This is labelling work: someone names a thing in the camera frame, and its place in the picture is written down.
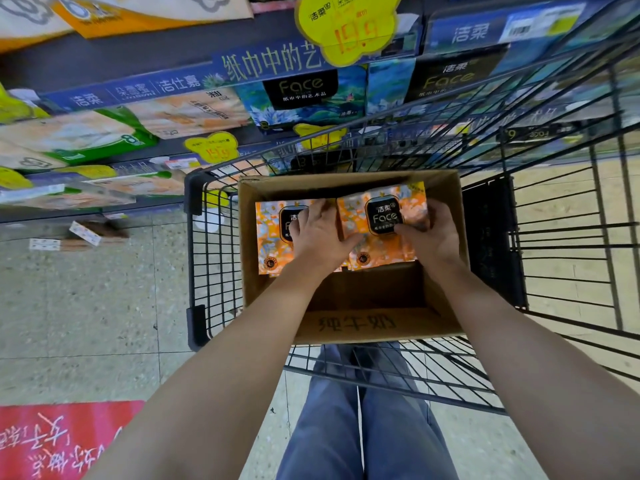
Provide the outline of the blue shelf edge banner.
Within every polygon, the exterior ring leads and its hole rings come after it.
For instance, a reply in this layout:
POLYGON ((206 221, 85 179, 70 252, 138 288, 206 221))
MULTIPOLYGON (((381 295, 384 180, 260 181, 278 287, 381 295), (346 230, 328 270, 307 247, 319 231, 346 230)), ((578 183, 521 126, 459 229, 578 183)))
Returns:
MULTIPOLYGON (((382 51, 357 63, 416 55, 424 16, 400 11, 382 51)), ((36 94, 55 112, 98 109, 161 96, 320 72, 328 63, 298 30, 294 10, 219 29, 135 34, 73 44, 42 69, 36 94)))

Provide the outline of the person's right hand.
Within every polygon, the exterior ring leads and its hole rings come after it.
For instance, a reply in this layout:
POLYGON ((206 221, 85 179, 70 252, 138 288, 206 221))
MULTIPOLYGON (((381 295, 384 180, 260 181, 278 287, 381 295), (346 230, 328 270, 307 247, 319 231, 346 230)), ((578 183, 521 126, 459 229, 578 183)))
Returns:
POLYGON ((460 238, 449 207, 434 199, 428 200, 429 224, 422 230, 425 243, 412 246, 417 260, 435 282, 455 272, 469 272, 460 257, 460 238))

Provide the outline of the black plastic cart seat flap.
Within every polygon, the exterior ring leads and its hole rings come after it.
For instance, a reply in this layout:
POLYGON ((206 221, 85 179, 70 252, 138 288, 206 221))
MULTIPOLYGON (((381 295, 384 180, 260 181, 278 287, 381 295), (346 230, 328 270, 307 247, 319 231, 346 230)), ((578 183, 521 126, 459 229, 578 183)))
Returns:
POLYGON ((462 192, 471 271, 509 304, 527 306, 513 180, 496 177, 462 192))

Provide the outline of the large yellow flower price tag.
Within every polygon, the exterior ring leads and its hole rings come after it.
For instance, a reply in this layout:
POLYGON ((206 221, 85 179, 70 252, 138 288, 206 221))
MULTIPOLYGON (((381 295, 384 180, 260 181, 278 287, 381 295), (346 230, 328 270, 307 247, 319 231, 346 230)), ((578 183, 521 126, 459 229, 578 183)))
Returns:
POLYGON ((401 0, 297 0, 296 26, 333 66, 357 63, 391 43, 401 0))

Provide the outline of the person's left forearm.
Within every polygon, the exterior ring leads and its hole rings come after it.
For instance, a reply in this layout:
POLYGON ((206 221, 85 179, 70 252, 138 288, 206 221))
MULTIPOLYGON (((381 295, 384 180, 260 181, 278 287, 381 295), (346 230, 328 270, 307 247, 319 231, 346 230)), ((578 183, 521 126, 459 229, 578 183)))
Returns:
POLYGON ((289 263, 159 387, 84 480, 238 480, 310 300, 336 267, 289 263))

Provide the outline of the brown cardboard box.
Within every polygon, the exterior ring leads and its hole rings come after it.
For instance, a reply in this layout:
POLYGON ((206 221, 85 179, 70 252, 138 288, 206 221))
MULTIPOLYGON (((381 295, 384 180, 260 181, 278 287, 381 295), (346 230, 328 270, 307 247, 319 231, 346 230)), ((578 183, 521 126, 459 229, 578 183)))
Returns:
MULTIPOLYGON (((424 186, 427 198, 443 202, 459 233, 459 254, 468 266, 468 249, 460 176, 454 169, 326 173, 279 177, 242 177, 238 183, 240 256, 244 305, 251 304, 274 282, 259 272, 256 204, 263 201, 301 202, 311 198, 342 198, 382 187, 424 186)), ((366 267, 335 272, 324 279, 307 307, 294 344, 339 344, 448 337, 462 334, 443 291, 420 264, 372 267, 374 252, 366 251, 366 267)))

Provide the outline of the orange floral tissue pack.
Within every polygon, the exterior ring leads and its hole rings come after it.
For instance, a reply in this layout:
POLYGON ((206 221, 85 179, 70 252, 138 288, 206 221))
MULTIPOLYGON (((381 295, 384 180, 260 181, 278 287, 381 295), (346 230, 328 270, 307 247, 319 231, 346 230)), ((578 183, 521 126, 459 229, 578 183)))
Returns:
POLYGON ((294 257, 291 222, 316 199, 259 201, 255 203, 258 273, 279 275, 294 257))
POLYGON ((344 238, 363 236, 349 253, 348 270, 415 260, 412 245, 396 234, 397 224, 424 230, 429 222, 423 182, 379 187, 336 200, 344 238))

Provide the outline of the small yellow flower price tag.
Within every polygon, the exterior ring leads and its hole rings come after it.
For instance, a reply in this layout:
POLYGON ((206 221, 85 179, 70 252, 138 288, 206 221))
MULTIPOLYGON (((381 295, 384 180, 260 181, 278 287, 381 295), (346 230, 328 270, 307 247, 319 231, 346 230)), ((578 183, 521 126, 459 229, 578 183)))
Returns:
POLYGON ((218 131, 207 137, 190 137, 184 140, 185 148, 197 154, 205 163, 218 165, 240 158, 238 141, 227 131, 218 131))
POLYGON ((53 170, 54 173, 74 176, 75 178, 85 178, 86 180, 100 180, 105 178, 115 178, 118 172, 115 168, 108 165, 84 165, 75 167, 58 168, 53 170))
POLYGON ((347 128, 336 130, 334 125, 318 126, 308 123, 297 123, 292 129, 302 138, 299 147, 310 152, 339 150, 341 141, 348 133, 347 128))

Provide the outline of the person's blue jeans legs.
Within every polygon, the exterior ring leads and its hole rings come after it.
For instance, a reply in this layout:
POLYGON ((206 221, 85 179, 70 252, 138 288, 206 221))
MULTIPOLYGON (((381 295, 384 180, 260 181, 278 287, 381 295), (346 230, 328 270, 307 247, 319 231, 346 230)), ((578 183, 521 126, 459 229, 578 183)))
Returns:
POLYGON ((398 342, 327 344, 275 480, 459 480, 398 342))

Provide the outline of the person's left hand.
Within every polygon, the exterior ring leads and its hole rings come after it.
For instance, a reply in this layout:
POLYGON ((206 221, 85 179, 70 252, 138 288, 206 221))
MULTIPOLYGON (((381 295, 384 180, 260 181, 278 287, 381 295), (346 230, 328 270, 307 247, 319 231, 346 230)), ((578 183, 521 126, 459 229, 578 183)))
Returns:
POLYGON ((318 199, 291 222, 294 257, 291 265, 324 279, 349 255, 341 252, 338 213, 334 203, 318 199))

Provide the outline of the flat cardboard piece with labels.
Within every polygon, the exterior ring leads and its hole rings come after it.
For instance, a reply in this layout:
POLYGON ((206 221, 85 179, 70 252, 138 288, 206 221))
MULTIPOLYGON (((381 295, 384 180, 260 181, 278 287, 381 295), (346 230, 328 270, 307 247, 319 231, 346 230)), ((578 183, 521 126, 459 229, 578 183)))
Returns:
POLYGON ((73 221, 67 233, 59 238, 31 238, 28 250, 43 252, 81 252, 128 244, 128 231, 109 221, 73 221))

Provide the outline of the green and peach tissue pack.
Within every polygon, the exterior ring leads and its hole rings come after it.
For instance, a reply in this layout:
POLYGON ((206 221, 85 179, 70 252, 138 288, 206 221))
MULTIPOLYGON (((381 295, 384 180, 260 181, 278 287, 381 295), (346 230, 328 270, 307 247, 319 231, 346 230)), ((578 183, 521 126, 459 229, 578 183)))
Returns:
POLYGON ((124 106, 0 125, 0 167, 78 166, 155 146, 159 138, 124 106))

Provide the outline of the person's right forearm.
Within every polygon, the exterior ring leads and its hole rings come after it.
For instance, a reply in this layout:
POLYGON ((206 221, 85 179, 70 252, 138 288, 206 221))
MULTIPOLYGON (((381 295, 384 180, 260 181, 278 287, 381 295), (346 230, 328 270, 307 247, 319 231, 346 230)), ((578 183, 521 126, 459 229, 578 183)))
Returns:
POLYGON ((420 257, 549 480, 640 480, 640 395, 459 258, 420 257))

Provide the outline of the red floor sticker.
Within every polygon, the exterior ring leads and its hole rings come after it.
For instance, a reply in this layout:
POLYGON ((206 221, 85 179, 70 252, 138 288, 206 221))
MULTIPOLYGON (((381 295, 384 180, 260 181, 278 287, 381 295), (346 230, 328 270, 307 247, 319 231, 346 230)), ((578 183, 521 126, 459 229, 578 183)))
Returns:
POLYGON ((0 480, 81 480, 143 405, 0 406, 0 480))

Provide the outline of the orange and white tissue pack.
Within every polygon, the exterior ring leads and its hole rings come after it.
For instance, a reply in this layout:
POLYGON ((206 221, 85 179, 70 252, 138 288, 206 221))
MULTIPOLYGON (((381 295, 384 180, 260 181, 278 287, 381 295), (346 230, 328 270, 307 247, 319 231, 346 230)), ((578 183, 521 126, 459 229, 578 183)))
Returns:
POLYGON ((52 0, 51 8, 85 39, 254 17, 248 0, 52 0))
POLYGON ((64 36, 74 29, 52 10, 55 0, 0 0, 0 54, 64 36))

